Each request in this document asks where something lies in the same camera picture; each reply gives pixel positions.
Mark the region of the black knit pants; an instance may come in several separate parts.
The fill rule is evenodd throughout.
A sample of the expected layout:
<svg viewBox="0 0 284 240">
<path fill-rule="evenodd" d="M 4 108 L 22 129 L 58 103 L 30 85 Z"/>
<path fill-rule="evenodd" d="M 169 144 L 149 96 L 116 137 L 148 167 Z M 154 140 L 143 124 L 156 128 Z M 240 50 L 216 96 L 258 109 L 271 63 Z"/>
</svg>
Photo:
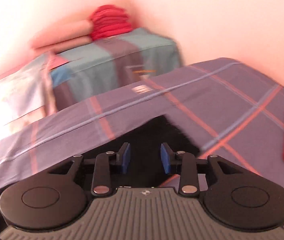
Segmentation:
<svg viewBox="0 0 284 240">
<path fill-rule="evenodd" d="M 167 120 L 166 116 L 157 116 L 138 128 L 101 145 L 84 154 L 85 159 L 92 159 L 107 151 L 118 151 L 123 143 L 128 142 L 131 147 L 131 157 L 128 172 L 125 175 L 112 174 L 113 187 L 156 187 L 169 179 L 165 174 L 160 146 L 166 142 L 170 148 L 185 151 L 199 156 L 201 150 L 176 126 Z"/>
</svg>

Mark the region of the purple plaid bed sheet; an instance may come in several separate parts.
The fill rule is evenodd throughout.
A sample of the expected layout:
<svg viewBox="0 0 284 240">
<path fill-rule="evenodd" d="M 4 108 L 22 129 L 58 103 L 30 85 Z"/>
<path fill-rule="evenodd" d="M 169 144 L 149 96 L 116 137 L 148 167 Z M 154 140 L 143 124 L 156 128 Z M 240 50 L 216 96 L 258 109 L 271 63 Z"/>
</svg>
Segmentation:
<svg viewBox="0 0 284 240">
<path fill-rule="evenodd" d="M 92 96 L 0 141 L 0 188 L 164 115 L 203 152 L 284 187 L 284 87 L 220 58 Z"/>
</svg>

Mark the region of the light blue patterned pillow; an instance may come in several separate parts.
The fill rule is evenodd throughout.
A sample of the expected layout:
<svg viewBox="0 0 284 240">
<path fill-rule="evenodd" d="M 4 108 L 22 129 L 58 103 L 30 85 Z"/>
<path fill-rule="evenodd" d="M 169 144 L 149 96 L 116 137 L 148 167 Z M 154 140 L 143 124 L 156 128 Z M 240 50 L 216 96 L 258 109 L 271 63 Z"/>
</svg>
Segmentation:
<svg viewBox="0 0 284 240">
<path fill-rule="evenodd" d="M 57 112 L 51 71 L 68 61 L 44 54 L 0 79 L 0 130 L 16 133 Z"/>
</svg>

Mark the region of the teal striped blanket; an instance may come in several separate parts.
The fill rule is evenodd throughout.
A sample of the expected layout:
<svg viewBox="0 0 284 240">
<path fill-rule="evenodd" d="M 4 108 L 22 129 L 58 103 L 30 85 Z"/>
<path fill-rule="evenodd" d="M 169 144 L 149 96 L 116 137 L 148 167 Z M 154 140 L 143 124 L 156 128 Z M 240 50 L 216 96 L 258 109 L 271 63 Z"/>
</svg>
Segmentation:
<svg viewBox="0 0 284 240">
<path fill-rule="evenodd" d="M 51 77 L 59 111 L 182 66 L 176 42 L 144 28 L 64 51 L 57 58 Z"/>
</svg>

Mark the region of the red folded cloth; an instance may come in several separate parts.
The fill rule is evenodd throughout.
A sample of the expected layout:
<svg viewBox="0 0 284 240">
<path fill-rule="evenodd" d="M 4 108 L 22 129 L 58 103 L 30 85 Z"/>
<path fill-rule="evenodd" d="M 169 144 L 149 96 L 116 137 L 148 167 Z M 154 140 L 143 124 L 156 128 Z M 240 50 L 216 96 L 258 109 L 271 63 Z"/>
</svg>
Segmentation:
<svg viewBox="0 0 284 240">
<path fill-rule="evenodd" d="M 126 9 L 116 5 L 102 5 L 88 18 L 92 23 L 93 41 L 133 31 Z"/>
</svg>

